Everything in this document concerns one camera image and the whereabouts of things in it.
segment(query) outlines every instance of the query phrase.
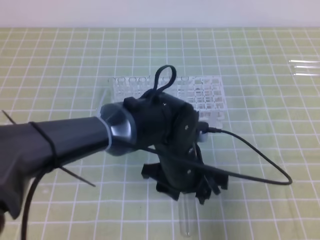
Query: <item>black cable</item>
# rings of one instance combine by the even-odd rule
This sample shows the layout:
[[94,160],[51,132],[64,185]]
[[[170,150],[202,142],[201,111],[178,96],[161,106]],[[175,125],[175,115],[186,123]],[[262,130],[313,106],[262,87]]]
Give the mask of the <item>black cable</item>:
[[283,186],[283,185],[292,184],[292,178],[285,171],[283,171],[279,166],[277,166],[275,163],[273,163],[270,159],[268,159],[268,162],[271,162],[271,164],[273,166],[275,166],[276,169],[278,169],[288,179],[288,181],[275,181],[275,180],[269,180],[269,179],[265,179],[265,178],[255,177],[255,176],[244,175],[244,174],[240,174],[237,172],[227,171],[227,170],[216,168],[214,166],[209,166],[209,165],[205,165],[203,163],[199,163],[195,159],[186,160],[184,158],[177,157],[172,154],[167,154],[165,152],[155,150],[155,149],[152,149],[149,147],[140,147],[139,149],[144,150],[149,153],[152,153],[152,154],[157,154],[159,156],[171,159],[171,160],[175,161],[176,163],[182,164],[184,167],[197,169],[199,172],[201,172],[203,174],[209,174],[209,173],[223,174],[223,175],[228,175],[228,176],[239,178],[239,179],[246,179],[246,180],[250,180],[250,181],[255,181],[255,182],[260,182],[260,183],[265,183],[265,184],[273,184],[273,185],[282,185]]
[[41,172],[39,172],[38,175],[36,175],[35,179],[33,180],[31,187],[29,189],[29,192],[26,196],[26,200],[24,203],[23,208],[23,215],[22,215],[22,222],[21,222],[21,240],[27,239],[27,228],[28,228],[28,218],[29,218],[29,211],[31,206],[32,198],[35,194],[36,188],[41,181],[41,179],[44,177],[44,175],[48,172],[47,168],[44,168]]
[[259,156],[261,156],[269,164],[274,166],[280,173],[282,173],[288,179],[288,183],[292,184],[292,178],[289,176],[289,174],[287,174],[281,167],[279,167],[277,164],[275,164],[273,161],[271,161],[266,155],[264,155],[261,151],[259,151],[255,146],[253,146],[250,142],[248,142],[244,138],[238,136],[237,134],[234,134],[233,132],[222,130],[222,129],[218,129],[218,128],[215,128],[215,127],[209,127],[207,132],[208,133],[228,134],[228,135],[231,135],[231,136],[235,137],[236,139],[239,139],[241,142],[243,142],[248,147],[250,147],[252,150],[254,150]]

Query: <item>white grid line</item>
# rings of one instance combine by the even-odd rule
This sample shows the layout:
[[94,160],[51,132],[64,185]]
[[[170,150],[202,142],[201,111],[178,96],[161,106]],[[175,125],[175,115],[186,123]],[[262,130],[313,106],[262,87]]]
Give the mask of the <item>white grid line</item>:
[[[237,75],[239,75],[238,66],[236,66],[236,73],[237,73]],[[250,119],[250,118],[249,118],[249,113],[248,113],[248,109],[247,109],[247,104],[246,104],[246,102],[244,102],[244,104],[245,104],[245,109],[246,109],[246,113],[247,113],[248,119]],[[227,107],[226,109],[227,109],[226,112],[227,112],[228,119],[230,119],[228,107]],[[233,147],[234,147],[234,149],[235,149],[235,148],[236,148],[236,143],[235,143],[235,139],[234,139],[234,138],[232,138],[232,145],[233,145]],[[236,161],[237,161],[237,163],[239,163],[237,151],[234,150],[234,153],[235,153]],[[239,166],[239,165],[237,166],[237,168],[238,168],[238,172],[241,173],[241,169],[240,169],[240,166]],[[249,219],[248,222],[249,222],[249,227],[250,227],[251,239],[254,239],[254,231],[253,231],[253,227],[252,227],[252,223],[251,223],[252,221],[251,221],[250,214],[249,214],[249,208],[248,208],[248,203],[247,203],[247,198],[246,198],[245,187],[244,187],[243,181],[240,181],[240,182],[241,182],[242,194],[243,194],[243,198],[244,198],[245,210],[246,210],[247,217],[248,217],[248,219]]]
[[[166,64],[168,65],[168,41],[167,41],[167,29],[165,30],[165,55],[166,55]],[[175,224],[174,224],[174,202],[171,199],[171,227],[172,227],[172,240],[175,240]]]
[[[23,35],[23,37],[22,37],[22,40],[21,40],[21,42],[20,42],[20,44],[19,44],[19,47],[17,48],[17,51],[16,51],[16,53],[15,53],[15,56],[14,56],[14,58],[13,58],[13,60],[12,60],[12,64],[11,64],[11,66],[10,66],[9,69],[8,69],[8,73],[7,73],[7,75],[6,75],[6,78],[4,79],[3,85],[6,84],[6,81],[7,81],[7,79],[8,79],[8,76],[10,75],[10,72],[11,72],[11,69],[12,69],[12,66],[13,66],[13,62],[15,61],[15,59],[16,59],[17,56],[18,56],[18,51],[19,51],[22,43],[24,42],[24,39],[25,39],[25,37],[26,37],[26,35],[27,35],[27,32],[28,32],[28,29],[26,29],[25,32],[24,32],[24,35]],[[38,43],[39,43],[40,36],[41,36],[41,33],[40,33],[39,38],[38,38],[38,40],[37,40],[37,42],[36,42],[36,45],[35,45],[36,47],[33,49],[32,56],[31,56],[31,58],[30,58],[30,60],[29,60],[28,66],[27,66],[27,68],[26,68],[26,70],[25,70],[24,77],[22,78],[22,82],[21,82],[21,84],[20,84],[20,86],[19,86],[19,88],[18,88],[18,92],[17,92],[17,94],[16,94],[16,96],[15,96],[15,98],[14,98],[14,101],[13,101],[13,104],[12,104],[12,108],[11,108],[10,113],[12,113],[12,110],[15,108],[15,104],[16,104],[16,101],[17,101],[17,99],[18,99],[18,95],[19,95],[19,93],[20,93],[20,91],[21,91],[21,89],[22,89],[22,85],[24,84],[25,77],[26,77],[26,75],[27,75],[27,72],[28,72],[29,66],[30,66],[30,64],[31,64],[33,55],[35,54],[37,45],[38,45]]]
[[[248,39],[247,39],[246,37],[245,37],[245,42],[246,42],[247,46],[249,46]],[[254,60],[253,60],[253,57],[252,57],[252,54],[251,54],[250,47],[249,47],[249,53],[250,53],[251,61],[253,62]],[[256,65],[253,65],[253,67],[254,67],[254,72],[258,75]],[[263,95],[263,91],[262,91],[262,88],[261,88],[260,86],[259,86],[259,89],[260,89],[261,95]],[[264,97],[263,97],[262,99],[263,99],[264,105],[267,106],[266,99],[265,99]],[[271,118],[270,118],[270,116],[269,116],[269,112],[268,112],[268,111],[267,111],[267,115],[268,115],[268,118],[269,118],[269,120],[270,120],[270,122],[271,122]],[[255,138],[255,135],[254,135],[254,129],[253,129],[253,127],[252,127],[251,121],[250,121],[250,128],[251,128],[251,131],[252,131],[252,137],[253,137],[253,139],[254,139],[254,144],[257,146],[256,138]],[[263,178],[266,178],[266,177],[265,177],[265,173],[264,173],[263,166],[262,166],[261,164],[260,164],[260,167],[261,167],[261,171],[262,171]],[[268,186],[267,186],[266,184],[265,184],[264,186],[265,186],[265,188],[266,188],[266,193],[267,193],[268,199],[270,200],[271,198],[270,198],[269,188],[268,188]],[[271,207],[271,211],[272,211],[272,216],[273,216],[274,219],[276,219],[276,214],[275,214],[274,206],[272,205],[271,202],[270,202],[270,207]],[[276,220],[274,220],[274,225],[275,225],[275,228],[276,228],[276,232],[277,232],[278,238],[280,239],[281,236],[280,236],[280,232],[279,232],[279,228],[278,228],[278,225],[277,225],[277,223],[276,223]]]
[[[89,32],[90,32],[90,30],[89,30],[89,31],[87,32],[87,34],[86,34],[86,42],[85,42],[85,45],[87,45],[87,43],[88,43]],[[81,66],[83,65],[83,62],[84,62],[84,58],[83,58],[84,55],[85,55],[85,50],[83,50],[83,55],[82,55],[82,58],[81,58]],[[77,78],[77,80],[76,80],[76,85],[75,85],[75,90],[74,90],[74,94],[73,94],[71,109],[73,108],[74,103],[75,103],[75,98],[76,98],[76,94],[77,94],[77,87],[78,87],[79,78],[80,78],[80,72],[81,72],[81,71],[79,71],[79,76],[78,76],[78,78]],[[71,118],[71,116],[72,116],[72,110],[71,110],[70,113],[69,113],[69,118]],[[80,160],[80,165],[82,165],[83,162],[84,162],[83,159],[81,159],[81,160]],[[82,167],[80,166],[79,176],[81,176],[81,173],[82,173]],[[74,219],[75,208],[76,208],[76,200],[77,200],[77,196],[78,196],[78,190],[79,190],[79,184],[76,185],[76,190],[75,190],[75,194],[74,194],[74,203],[73,203],[73,206],[72,206],[71,221]],[[71,230],[72,230],[72,222],[70,222],[70,225],[69,225],[67,240],[70,239]]]
[[[69,41],[69,46],[70,46],[70,44],[71,44],[71,39],[72,39],[73,33],[74,33],[74,31],[72,31],[72,33],[71,33],[71,38],[70,38],[70,41]],[[57,97],[59,85],[60,85],[60,82],[61,82],[61,79],[62,79],[62,73],[63,73],[63,71],[61,71],[60,78],[59,78],[59,81],[58,81],[58,85],[57,85],[57,88],[56,88],[56,90],[55,90],[54,97],[53,97],[53,100],[52,100],[51,109],[50,109],[49,117],[48,117],[49,120],[51,119],[51,116],[52,116],[55,99],[56,99],[56,97]],[[56,186],[55,183],[56,183],[57,179],[58,179],[58,170],[55,171],[55,176],[54,176],[54,180],[53,180],[53,183],[52,183],[50,200],[49,200],[48,208],[47,208],[46,215],[45,215],[45,221],[44,221],[44,225],[43,225],[43,229],[42,229],[41,240],[43,240],[44,237],[45,237],[46,226],[47,226],[47,222],[48,222],[48,217],[49,217],[49,213],[50,213],[51,202],[52,202],[52,199],[53,199],[53,196],[54,196],[54,191],[55,191],[55,186]]]
[[[103,31],[102,42],[105,39],[105,33],[106,32]],[[100,60],[101,60],[101,54],[102,54],[102,46],[103,46],[103,44],[101,44],[98,66],[100,66]],[[91,108],[92,109],[94,107],[94,100],[95,100],[95,92],[96,92],[96,86],[97,86],[98,73],[99,73],[99,68],[96,71],[96,76],[95,76],[95,81],[94,81],[94,90],[93,90],[93,96],[92,96],[92,102],[91,102]],[[102,165],[101,182],[104,181],[106,158],[107,158],[106,153],[104,153],[103,155],[104,155],[104,158],[103,158],[103,165]],[[94,231],[93,231],[93,237],[92,237],[93,240],[96,240],[97,223],[98,223],[98,219],[99,219],[99,212],[100,212],[100,205],[101,205],[102,184],[100,184],[99,186],[100,186],[100,192],[99,192],[99,200],[98,200],[98,206],[97,206],[96,216],[95,216]]]
[[[272,73],[273,73],[273,75],[274,75],[274,79],[275,79],[276,83],[278,84],[277,76],[276,76],[273,68],[272,68]],[[287,105],[286,105],[286,102],[285,102],[285,100],[284,100],[284,97],[282,96],[282,93],[281,93],[281,92],[280,92],[280,94],[281,94],[281,98],[282,98],[283,104],[284,104],[285,106],[287,106]],[[286,113],[288,116],[290,116],[289,111],[288,111],[288,108],[285,109],[285,113]],[[295,132],[295,129],[294,129],[294,126],[293,126],[293,124],[292,124],[292,122],[291,122],[290,119],[289,119],[289,122],[290,122],[290,126],[291,126],[293,132],[296,133],[296,132]],[[271,124],[271,128],[272,128],[272,131],[275,133],[276,131],[275,131],[275,129],[274,129],[274,125],[273,125],[273,124]],[[299,146],[299,148],[300,148],[300,153],[301,153],[302,157],[304,158],[304,154],[303,154],[303,152],[302,152],[302,150],[301,150],[301,147],[300,147],[300,144],[299,144],[297,135],[294,134],[294,136],[295,136],[295,140],[296,140],[296,142],[297,142],[297,144],[298,144],[298,146]],[[278,152],[279,152],[281,161],[284,163],[284,160],[283,160],[283,157],[282,157],[282,155],[281,155],[281,151],[280,151],[280,147],[279,147],[279,143],[278,143],[277,138],[275,138],[275,142],[276,142],[276,146],[277,146],[277,148],[278,148]],[[290,188],[291,194],[294,196],[294,191],[293,191],[292,186],[290,185],[289,188]],[[299,211],[297,202],[296,202],[295,200],[294,200],[294,206],[295,206],[295,208],[296,208],[298,217],[301,218],[301,214],[300,214],[300,211]],[[303,235],[304,235],[305,238],[307,238],[307,233],[306,233],[306,229],[305,229],[304,223],[303,223],[302,220],[300,220],[300,223],[301,223]]]

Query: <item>grid mat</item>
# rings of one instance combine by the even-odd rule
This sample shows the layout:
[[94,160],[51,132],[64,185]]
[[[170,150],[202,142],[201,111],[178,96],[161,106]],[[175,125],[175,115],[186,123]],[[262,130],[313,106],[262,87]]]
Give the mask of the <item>grid mat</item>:
[[[294,179],[273,186],[230,178],[196,206],[191,240],[320,239],[320,78],[290,75],[288,61],[318,61],[319,28],[0,28],[0,109],[18,123],[92,116],[109,77],[149,76],[171,64],[181,76],[222,76],[223,128],[256,145]],[[2,124],[8,124],[3,115]],[[244,144],[211,135],[204,161],[282,180]],[[32,240],[182,239],[177,203],[143,180],[157,157],[103,152],[53,171],[31,206]],[[2,240],[20,236],[7,216]]]

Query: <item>glass tube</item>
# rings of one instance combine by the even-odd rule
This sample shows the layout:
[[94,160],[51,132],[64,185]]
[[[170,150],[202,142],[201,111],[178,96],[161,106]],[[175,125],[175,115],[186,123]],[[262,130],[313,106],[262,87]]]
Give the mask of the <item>glass tube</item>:
[[196,194],[181,193],[178,200],[180,234],[189,238],[194,234],[196,221]]

